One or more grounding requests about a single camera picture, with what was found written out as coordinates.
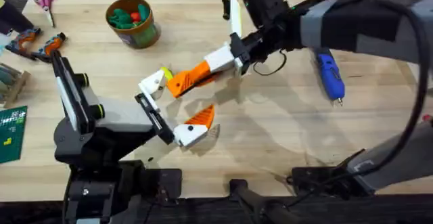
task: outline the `wire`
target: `wire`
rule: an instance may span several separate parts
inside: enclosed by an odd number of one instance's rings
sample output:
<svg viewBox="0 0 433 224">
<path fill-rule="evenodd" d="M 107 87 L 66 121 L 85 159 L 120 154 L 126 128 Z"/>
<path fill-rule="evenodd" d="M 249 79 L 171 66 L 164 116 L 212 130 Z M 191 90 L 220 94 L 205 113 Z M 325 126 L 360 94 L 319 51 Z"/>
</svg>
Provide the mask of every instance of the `wire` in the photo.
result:
<svg viewBox="0 0 433 224">
<path fill-rule="evenodd" d="M 219 201 L 228 200 L 228 199 L 229 199 L 229 197 L 222 197 L 222 198 L 217 198 L 217 199 L 214 199 L 214 200 L 203 201 L 203 202 L 194 203 L 194 204 L 183 203 L 183 204 L 163 205 L 163 204 L 160 204 L 160 203 L 157 203 L 157 202 L 153 202 L 153 203 L 156 204 L 159 207 L 162 207 L 162 208 L 198 207 L 198 206 L 202 206 L 202 205 L 205 205 L 205 204 L 211 204 L 211 203 L 214 203 L 214 202 L 219 202 Z"/>
<path fill-rule="evenodd" d="M 266 74 L 257 71 L 257 69 L 256 69 L 256 65 L 258 64 L 258 62 L 255 62 L 254 65 L 252 65 L 252 69 L 253 69 L 256 73 L 258 73 L 259 75 L 262 75 L 262 76 L 269 76 L 269 75 L 275 74 L 276 72 L 280 71 L 280 70 L 284 67 L 284 65 L 286 64 L 286 62 L 287 62 L 287 56 L 283 53 L 283 49 L 280 49 L 280 50 L 279 50 L 279 53 L 280 53 L 281 55 L 283 55 L 283 62 L 281 63 L 281 65 L 279 65 L 279 67 L 278 67 L 275 71 L 270 72 L 270 73 L 266 73 Z"/>
<path fill-rule="evenodd" d="M 315 187 L 311 191 L 309 191 L 307 194 L 299 197 L 297 200 L 293 201 L 290 204 L 286 204 L 286 208 L 293 207 L 302 201 L 306 200 L 309 196 L 312 194 L 317 193 L 319 190 L 321 190 L 323 187 L 325 187 L 327 184 L 333 183 L 335 181 L 345 179 L 348 177 L 356 177 L 359 175 L 368 175 L 371 173 L 374 173 L 376 171 L 379 171 L 384 166 L 386 166 L 389 162 L 393 161 L 398 154 L 400 154 L 401 150 L 406 146 L 413 130 L 416 127 L 418 118 L 421 114 L 422 108 L 424 106 L 424 99 L 426 98 L 427 93 L 427 80 L 428 80 L 428 70 L 430 65 L 430 52 L 429 52 L 429 43 L 427 39 L 427 35 L 424 32 L 423 24 L 419 20 L 419 18 L 410 10 L 407 9 L 405 6 L 400 5 L 398 3 L 393 3 L 391 1 L 385 1 L 385 0 L 375 0 L 379 5 L 382 5 L 388 9 L 392 9 L 396 12 L 399 12 L 406 16 L 409 20 L 409 22 L 412 25 L 413 31 L 415 33 L 415 38 L 417 40 L 417 52 L 418 52 L 418 62 L 419 62 L 419 82 L 418 82 L 418 89 L 417 89 L 417 95 L 415 98 L 415 103 L 412 107 L 412 113 L 411 116 L 406 124 L 405 130 L 400 136 L 400 139 L 398 140 L 397 144 L 394 146 L 394 148 L 391 150 L 391 152 L 377 165 L 371 167 L 370 169 L 365 169 L 363 171 L 355 172 L 355 173 L 346 173 L 343 175 L 338 175 L 336 177 L 332 177 L 328 179 L 327 181 L 324 181 L 320 183 L 319 186 Z"/>
<path fill-rule="evenodd" d="M 155 206 L 155 202 L 153 202 L 153 203 L 150 204 L 150 206 L 149 206 L 149 208 L 148 208 L 148 210 L 146 212 L 146 218 L 144 219 L 143 224 L 147 223 L 147 220 L 149 219 L 150 213 L 151 213 L 151 211 L 152 211 L 152 209 L 153 209 L 154 206 Z"/>
</svg>

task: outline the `blue tool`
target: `blue tool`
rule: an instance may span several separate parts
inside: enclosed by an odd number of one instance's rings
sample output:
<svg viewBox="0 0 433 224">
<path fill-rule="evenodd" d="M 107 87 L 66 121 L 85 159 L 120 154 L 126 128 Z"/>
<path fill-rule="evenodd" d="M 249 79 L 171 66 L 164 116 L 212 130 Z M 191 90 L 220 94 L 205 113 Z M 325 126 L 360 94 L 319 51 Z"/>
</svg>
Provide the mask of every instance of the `blue tool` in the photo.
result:
<svg viewBox="0 0 433 224">
<path fill-rule="evenodd" d="M 314 48 L 313 52 L 319 65 L 320 77 L 327 96 L 332 101 L 338 100 L 343 106 L 344 83 L 331 51 L 325 48 Z"/>
</svg>

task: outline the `white object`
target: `white object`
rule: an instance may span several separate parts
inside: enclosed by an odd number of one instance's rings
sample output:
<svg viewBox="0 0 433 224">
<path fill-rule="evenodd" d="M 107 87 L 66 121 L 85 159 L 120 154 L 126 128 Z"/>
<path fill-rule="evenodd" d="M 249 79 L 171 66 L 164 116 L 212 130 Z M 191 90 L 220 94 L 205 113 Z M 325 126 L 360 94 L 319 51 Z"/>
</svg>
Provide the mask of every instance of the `white object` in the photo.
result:
<svg viewBox="0 0 433 224">
<path fill-rule="evenodd" d="M 74 109 L 72 108 L 72 104 L 70 102 L 70 99 L 68 97 L 68 94 L 66 93 L 65 87 L 63 86 L 62 80 L 60 77 L 56 77 L 55 80 L 57 81 L 57 87 L 60 91 L 60 97 L 62 98 L 63 106 L 66 109 L 66 113 L 68 114 L 68 118 L 70 120 L 70 124 L 72 125 L 72 128 L 74 131 L 77 130 L 77 121 L 76 121 L 76 114 Z"/>
<path fill-rule="evenodd" d="M 208 128 L 205 125 L 177 125 L 173 134 L 175 135 L 175 142 L 182 147 L 191 146 L 208 133 Z"/>
<path fill-rule="evenodd" d="M 220 49 L 209 53 L 204 57 L 209 65 L 211 73 L 227 70 L 233 66 L 233 54 L 230 51 L 230 46 L 223 45 Z"/>
<path fill-rule="evenodd" d="M 242 37 L 241 7 L 237 0 L 230 0 L 231 31 Z"/>
<path fill-rule="evenodd" d="M 162 91 L 167 84 L 164 71 L 159 69 L 157 72 L 143 79 L 138 86 L 142 91 L 147 91 L 153 99 L 159 99 Z"/>
</svg>

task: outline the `wooden table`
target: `wooden table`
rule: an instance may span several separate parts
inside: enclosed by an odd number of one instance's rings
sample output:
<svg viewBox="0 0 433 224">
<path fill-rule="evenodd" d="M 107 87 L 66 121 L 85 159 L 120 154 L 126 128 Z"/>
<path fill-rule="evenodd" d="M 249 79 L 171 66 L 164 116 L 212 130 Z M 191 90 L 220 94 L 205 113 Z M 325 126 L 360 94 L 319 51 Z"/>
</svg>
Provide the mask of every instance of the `wooden table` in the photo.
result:
<svg viewBox="0 0 433 224">
<path fill-rule="evenodd" d="M 104 20 L 113 1 L 55 0 L 56 29 L 31 0 L 23 11 L 45 31 L 34 49 L 64 32 L 69 40 L 62 54 L 75 72 L 89 75 L 98 95 L 133 101 L 139 81 L 160 66 L 193 68 L 229 41 L 221 0 L 147 0 L 162 36 L 148 49 L 129 49 Z M 254 27 L 244 8 L 242 15 L 248 34 Z M 415 81 L 406 63 L 342 51 L 334 56 L 346 84 L 342 108 L 327 100 L 308 50 L 291 51 L 284 69 L 273 76 L 251 73 L 242 83 L 223 79 L 177 101 L 166 91 L 158 104 L 177 122 L 215 103 L 210 135 L 190 150 L 155 137 L 127 158 L 154 157 L 149 167 L 182 169 L 183 197 L 225 196 L 232 178 L 247 179 L 260 194 L 291 194 L 282 179 L 292 167 L 338 164 L 399 133 L 411 111 Z M 64 114 L 53 69 L 9 52 L 0 62 L 32 74 L 17 103 L 28 105 L 21 160 L 0 165 L 0 201 L 60 200 L 69 171 L 54 159 L 53 132 Z M 280 62 L 276 53 L 258 69 L 266 72 Z M 428 101 L 426 110 L 432 106 Z M 432 183 L 432 178 L 418 179 L 380 193 L 431 193 Z"/>
</svg>

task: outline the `green container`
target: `green container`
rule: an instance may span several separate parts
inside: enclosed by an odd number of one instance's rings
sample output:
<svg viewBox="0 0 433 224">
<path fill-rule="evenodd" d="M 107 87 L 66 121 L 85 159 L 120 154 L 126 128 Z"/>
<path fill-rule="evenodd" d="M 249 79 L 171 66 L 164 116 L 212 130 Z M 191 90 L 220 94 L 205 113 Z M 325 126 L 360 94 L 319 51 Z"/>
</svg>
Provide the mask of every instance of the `green container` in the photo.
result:
<svg viewBox="0 0 433 224">
<path fill-rule="evenodd" d="M 131 29 L 118 29 L 108 22 L 108 18 L 113 15 L 116 8 L 121 8 L 126 12 L 138 12 L 138 5 L 145 5 L 150 13 L 143 24 Z M 154 13 L 149 3 L 144 0 L 117 0 L 111 4 L 106 12 L 106 21 L 111 29 L 119 36 L 123 43 L 135 49 L 146 48 L 153 45 L 160 37 L 160 30 L 156 28 Z"/>
</svg>

